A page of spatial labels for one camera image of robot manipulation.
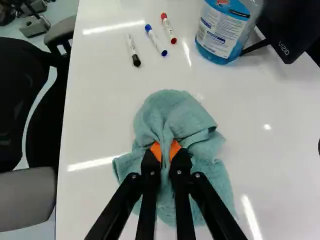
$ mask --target red marker cap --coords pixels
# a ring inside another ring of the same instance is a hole
[[[167,19],[167,18],[168,18],[168,16],[167,16],[167,14],[165,12],[161,13],[161,19],[162,20],[163,19]]]
[[[177,39],[175,37],[171,38],[171,44],[175,44],[177,42]]]

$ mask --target blue liquid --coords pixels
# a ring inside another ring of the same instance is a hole
[[[242,48],[244,47],[239,41],[236,42],[234,48],[232,49],[230,56],[228,58],[223,58],[220,56],[217,56],[211,52],[209,52],[208,50],[206,50],[203,46],[201,46],[199,44],[199,42],[197,41],[197,36],[195,37],[195,44],[196,47],[199,51],[199,53],[206,59],[208,59],[209,61],[216,63],[216,64],[220,64],[220,65],[225,65],[228,64],[230,62],[232,62],[233,60],[235,60],[237,57],[239,57],[239,55],[241,54]]]

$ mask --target floor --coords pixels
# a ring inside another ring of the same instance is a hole
[[[56,0],[56,2],[48,3],[47,11],[41,13],[40,15],[45,16],[45,18],[54,25],[59,21],[77,14],[79,0]],[[19,27],[24,21],[23,18],[16,18],[13,22],[11,22],[7,26],[0,26],[0,36],[1,37],[10,37],[15,39],[27,40],[28,42],[34,44],[38,48],[48,51],[49,49],[44,45],[44,35],[36,36],[33,38],[26,38],[20,31]],[[28,115],[28,119],[26,122],[26,126],[24,128],[23,139],[22,142],[26,141],[26,129],[27,125],[30,121],[30,118],[38,105],[39,101],[43,97],[43,95],[47,92],[47,90],[52,86],[56,79],[57,73],[54,69],[50,70],[49,78],[43,89],[38,94],[34,104],[30,110]],[[23,156],[15,169],[25,169],[28,168],[28,163],[25,157],[25,145],[22,147]],[[18,230],[0,232],[1,240],[54,240],[55,239],[55,210],[53,211],[51,217],[48,221]]]

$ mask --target green microfiber cloth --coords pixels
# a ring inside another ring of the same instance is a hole
[[[172,227],[176,225],[175,200],[169,180],[169,150],[173,139],[192,154],[191,172],[203,172],[231,214],[236,216],[227,170],[223,162],[215,158],[225,139],[216,131],[216,122],[196,99],[185,91],[161,90],[153,93],[137,112],[133,127],[136,138],[132,152],[113,159],[113,171],[119,183],[129,173],[141,173],[140,165],[146,149],[155,141],[160,143],[162,169],[157,215],[164,223]],[[133,208],[135,214],[140,211],[141,201],[142,198]],[[205,224],[191,197],[190,205],[194,225]]]

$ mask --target chair backrest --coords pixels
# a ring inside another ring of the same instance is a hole
[[[31,43],[0,37],[0,173],[22,157],[22,137],[31,106],[45,85],[50,64]]]

